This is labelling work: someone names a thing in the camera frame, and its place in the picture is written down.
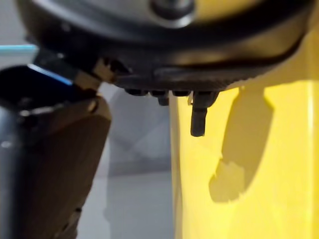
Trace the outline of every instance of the gray wall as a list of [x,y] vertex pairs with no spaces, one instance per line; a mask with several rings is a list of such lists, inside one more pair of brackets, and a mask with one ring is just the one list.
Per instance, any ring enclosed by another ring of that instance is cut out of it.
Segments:
[[[25,44],[23,36],[12,0],[0,0],[0,45]],[[0,53],[0,68],[31,58]],[[101,92],[113,122],[78,238],[172,238],[168,108],[106,84]]]

